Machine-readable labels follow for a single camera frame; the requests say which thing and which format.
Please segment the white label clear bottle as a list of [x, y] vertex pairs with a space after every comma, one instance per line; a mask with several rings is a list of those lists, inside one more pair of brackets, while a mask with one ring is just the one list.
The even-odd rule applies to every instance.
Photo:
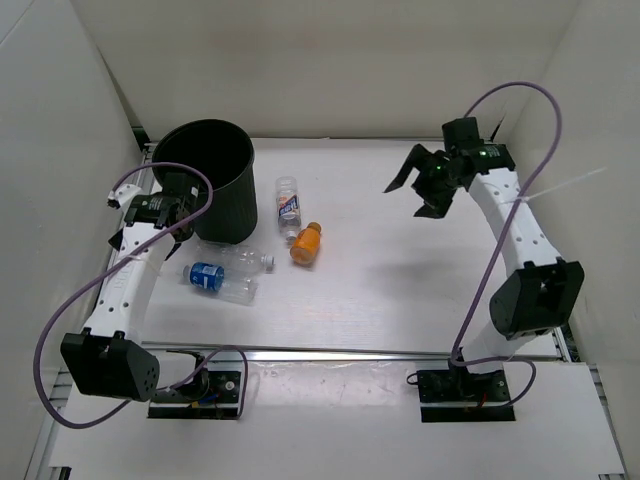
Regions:
[[280, 233], [291, 243], [301, 230], [302, 218], [297, 181], [284, 176], [276, 180], [277, 221]]

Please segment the orange plastic bottle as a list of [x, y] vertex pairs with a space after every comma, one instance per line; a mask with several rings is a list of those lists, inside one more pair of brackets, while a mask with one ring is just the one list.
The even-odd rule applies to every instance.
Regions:
[[307, 266], [314, 262], [319, 251], [322, 227], [317, 222], [310, 222], [300, 231], [292, 247], [290, 256], [298, 265]]

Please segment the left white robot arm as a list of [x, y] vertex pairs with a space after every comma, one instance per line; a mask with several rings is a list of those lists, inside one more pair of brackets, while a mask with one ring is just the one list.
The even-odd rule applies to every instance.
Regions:
[[157, 358], [140, 345], [142, 325], [160, 269], [179, 243], [189, 239], [187, 223], [150, 246], [144, 243], [197, 210], [202, 184], [185, 173], [166, 175], [162, 190], [116, 199], [127, 207], [124, 225], [110, 240], [116, 260], [126, 264], [106, 279], [98, 305], [80, 333], [67, 333], [60, 351], [85, 395], [147, 401], [159, 379]]

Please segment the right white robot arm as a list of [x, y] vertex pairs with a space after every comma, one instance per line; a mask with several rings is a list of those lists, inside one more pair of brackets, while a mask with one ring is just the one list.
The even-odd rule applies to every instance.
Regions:
[[505, 145], [481, 139], [473, 117], [448, 122], [442, 130], [443, 149], [430, 152], [415, 145], [387, 189], [399, 189], [416, 171], [412, 188], [423, 205], [415, 214], [432, 219], [444, 218], [463, 189], [496, 239], [506, 280], [490, 299], [491, 321], [472, 341], [459, 341], [453, 349], [461, 367], [450, 373], [449, 387], [470, 400], [484, 389], [484, 374], [501, 369], [522, 346], [568, 321], [584, 270], [562, 258], [521, 201], [515, 162]]

